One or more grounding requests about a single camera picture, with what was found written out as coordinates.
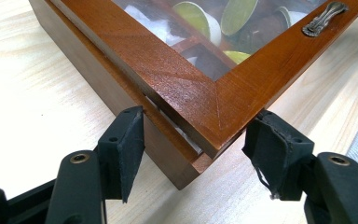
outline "glass lid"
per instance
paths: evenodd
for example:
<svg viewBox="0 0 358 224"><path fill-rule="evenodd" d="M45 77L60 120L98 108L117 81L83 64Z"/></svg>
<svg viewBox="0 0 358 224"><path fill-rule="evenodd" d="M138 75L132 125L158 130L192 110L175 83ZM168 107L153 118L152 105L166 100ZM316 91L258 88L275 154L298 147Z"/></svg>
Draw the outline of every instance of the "glass lid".
<svg viewBox="0 0 358 224"><path fill-rule="evenodd" d="M113 0L216 81L325 0Z"/></svg>

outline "glass panel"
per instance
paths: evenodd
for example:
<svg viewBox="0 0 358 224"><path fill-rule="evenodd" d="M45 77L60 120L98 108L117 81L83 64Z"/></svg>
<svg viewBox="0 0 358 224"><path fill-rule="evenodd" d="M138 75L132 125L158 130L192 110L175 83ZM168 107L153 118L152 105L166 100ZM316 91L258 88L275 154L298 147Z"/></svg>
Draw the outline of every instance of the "glass panel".
<svg viewBox="0 0 358 224"><path fill-rule="evenodd" d="M113 0L212 80L325 0Z"/></svg>

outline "wooden box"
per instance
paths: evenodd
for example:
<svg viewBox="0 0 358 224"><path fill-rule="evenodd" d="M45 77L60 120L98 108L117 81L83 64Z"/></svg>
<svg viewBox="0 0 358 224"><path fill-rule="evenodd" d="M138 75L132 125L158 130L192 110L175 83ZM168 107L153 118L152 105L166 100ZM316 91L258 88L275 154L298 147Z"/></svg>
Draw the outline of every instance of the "wooden box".
<svg viewBox="0 0 358 224"><path fill-rule="evenodd" d="M320 36L303 35L301 28L326 2L248 60L212 78L177 53L199 43L214 51L202 36L172 49L111 1L30 2L48 34L115 114L144 106L145 150L179 189L212 164L358 16L358 1L343 1L350 10L332 19ZM221 66L231 66L225 55L217 55Z"/></svg>

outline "wooden table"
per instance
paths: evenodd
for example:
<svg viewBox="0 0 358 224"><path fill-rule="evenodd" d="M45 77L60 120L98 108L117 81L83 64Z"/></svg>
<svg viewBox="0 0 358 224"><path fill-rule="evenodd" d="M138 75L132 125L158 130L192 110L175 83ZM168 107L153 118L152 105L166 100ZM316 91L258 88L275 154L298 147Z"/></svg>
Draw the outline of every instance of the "wooden table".
<svg viewBox="0 0 358 224"><path fill-rule="evenodd" d="M270 108L316 144L345 154L358 130L358 19ZM115 117L39 25L28 1L0 0L0 188L7 197L55 178L94 148ZM298 223L303 202L272 201L239 150L177 190L147 155L128 204L109 223Z"/></svg>

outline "wooden lid frame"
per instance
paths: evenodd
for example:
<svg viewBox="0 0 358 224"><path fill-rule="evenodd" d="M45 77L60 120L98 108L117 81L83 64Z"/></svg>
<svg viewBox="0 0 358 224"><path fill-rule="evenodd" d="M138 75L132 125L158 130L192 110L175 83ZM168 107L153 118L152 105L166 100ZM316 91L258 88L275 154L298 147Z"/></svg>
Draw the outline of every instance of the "wooden lid frame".
<svg viewBox="0 0 358 224"><path fill-rule="evenodd" d="M212 81L109 0L52 2L211 158L358 16L358 1L341 1L349 11L332 19L320 36L303 35L301 27L322 13L327 1Z"/></svg>

